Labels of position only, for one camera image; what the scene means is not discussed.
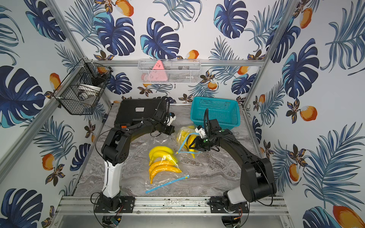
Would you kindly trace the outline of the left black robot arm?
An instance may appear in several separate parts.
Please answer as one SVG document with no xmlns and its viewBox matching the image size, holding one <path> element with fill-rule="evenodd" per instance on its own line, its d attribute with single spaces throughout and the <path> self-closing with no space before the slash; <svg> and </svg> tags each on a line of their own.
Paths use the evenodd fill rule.
<svg viewBox="0 0 365 228">
<path fill-rule="evenodd" d="M 120 194 L 121 164 L 129 155 L 131 142 L 155 131 L 171 135 L 175 131 L 174 120 L 168 97 L 121 101 L 114 127 L 108 132 L 101 149 L 106 164 L 104 198 L 114 200 Z"/>
</svg>

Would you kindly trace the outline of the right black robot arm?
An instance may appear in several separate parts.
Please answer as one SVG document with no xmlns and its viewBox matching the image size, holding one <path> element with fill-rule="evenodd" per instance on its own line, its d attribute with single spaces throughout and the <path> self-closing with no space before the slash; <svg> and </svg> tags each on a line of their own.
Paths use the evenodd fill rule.
<svg viewBox="0 0 365 228">
<path fill-rule="evenodd" d="M 194 139 L 194 149 L 200 152 L 225 150 L 240 167 L 240 184 L 226 191 L 223 198 L 228 206 L 255 202 L 277 193 L 272 164 L 248 151 L 229 129 L 222 129 L 216 119 L 209 118 L 207 108 L 203 116 L 205 135 Z"/>
</svg>

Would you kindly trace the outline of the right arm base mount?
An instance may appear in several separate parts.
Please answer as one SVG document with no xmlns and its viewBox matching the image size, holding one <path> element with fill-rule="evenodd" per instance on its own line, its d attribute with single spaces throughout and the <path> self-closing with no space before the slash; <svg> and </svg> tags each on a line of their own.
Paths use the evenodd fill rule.
<svg viewBox="0 0 365 228">
<path fill-rule="evenodd" d="M 232 204 L 227 195 L 210 197 L 207 204 L 210 206 L 211 213 L 216 214 L 246 214 L 250 211 L 246 201 Z"/>
</svg>

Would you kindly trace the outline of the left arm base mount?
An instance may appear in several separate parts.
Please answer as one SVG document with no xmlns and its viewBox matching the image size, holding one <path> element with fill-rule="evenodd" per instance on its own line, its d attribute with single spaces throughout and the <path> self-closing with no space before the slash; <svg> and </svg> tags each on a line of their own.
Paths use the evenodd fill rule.
<svg viewBox="0 0 365 228">
<path fill-rule="evenodd" d="M 95 213 L 132 213 L 135 204 L 135 197 L 115 196 L 113 198 L 101 195 L 95 204 Z"/>
</svg>

